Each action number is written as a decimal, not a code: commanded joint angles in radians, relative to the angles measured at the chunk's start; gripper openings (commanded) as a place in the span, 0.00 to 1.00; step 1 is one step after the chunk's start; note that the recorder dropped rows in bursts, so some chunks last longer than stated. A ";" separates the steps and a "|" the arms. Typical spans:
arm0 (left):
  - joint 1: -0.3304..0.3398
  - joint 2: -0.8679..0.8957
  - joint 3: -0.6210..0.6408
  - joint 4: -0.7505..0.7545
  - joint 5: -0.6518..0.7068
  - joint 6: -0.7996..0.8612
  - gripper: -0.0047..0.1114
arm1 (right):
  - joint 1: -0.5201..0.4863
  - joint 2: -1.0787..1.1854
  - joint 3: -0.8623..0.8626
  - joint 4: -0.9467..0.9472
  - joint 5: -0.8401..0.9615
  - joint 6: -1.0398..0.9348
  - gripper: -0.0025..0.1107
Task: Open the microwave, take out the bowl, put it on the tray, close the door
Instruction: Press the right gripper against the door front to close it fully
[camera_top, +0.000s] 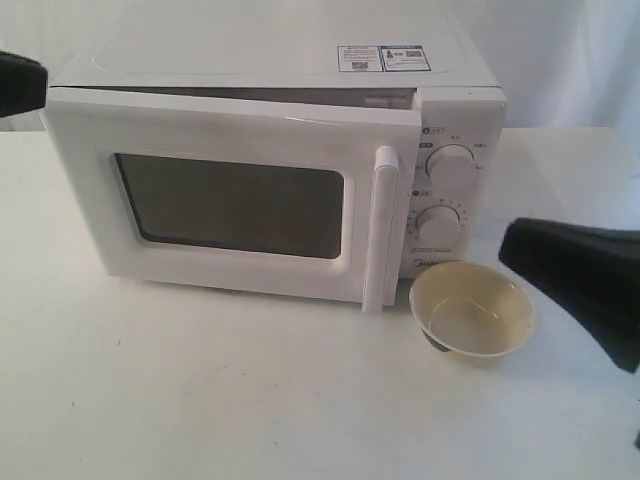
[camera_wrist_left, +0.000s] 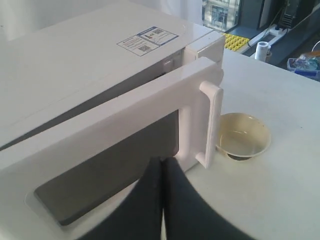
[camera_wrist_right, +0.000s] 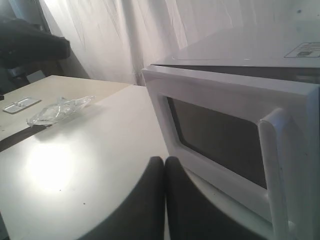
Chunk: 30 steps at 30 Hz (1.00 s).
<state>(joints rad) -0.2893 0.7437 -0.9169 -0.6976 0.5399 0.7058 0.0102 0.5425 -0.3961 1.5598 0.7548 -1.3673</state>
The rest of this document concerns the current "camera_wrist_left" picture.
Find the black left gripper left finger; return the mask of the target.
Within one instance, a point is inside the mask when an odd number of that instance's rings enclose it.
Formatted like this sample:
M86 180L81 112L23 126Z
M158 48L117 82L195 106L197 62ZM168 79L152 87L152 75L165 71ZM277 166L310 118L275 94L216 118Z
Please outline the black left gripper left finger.
M153 157L128 196L82 239L160 240L162 219L162 159Z

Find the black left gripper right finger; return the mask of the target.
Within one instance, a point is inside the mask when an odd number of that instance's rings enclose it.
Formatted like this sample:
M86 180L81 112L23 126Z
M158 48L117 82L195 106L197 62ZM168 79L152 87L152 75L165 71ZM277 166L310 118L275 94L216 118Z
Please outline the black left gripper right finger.
M195 190L178 161L161 162L162 202L168 240L251 240L212 209Z

